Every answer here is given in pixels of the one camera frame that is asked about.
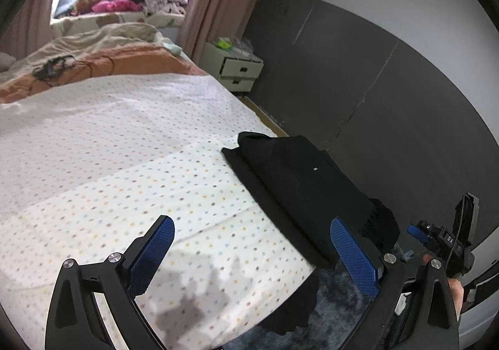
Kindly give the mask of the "person's right hand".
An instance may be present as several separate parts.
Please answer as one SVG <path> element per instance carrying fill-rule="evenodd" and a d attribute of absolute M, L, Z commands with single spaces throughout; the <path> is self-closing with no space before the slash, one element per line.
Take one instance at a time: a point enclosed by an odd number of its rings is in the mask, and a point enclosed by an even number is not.
<path fill-rule="evenodd" d="M 460 314 L 463 307 L 464 289 L 460 281 L 460 275 L 448 279 L 448 286 L 453 297 L 453 304 L 457 321 L 460 321 Z"/>

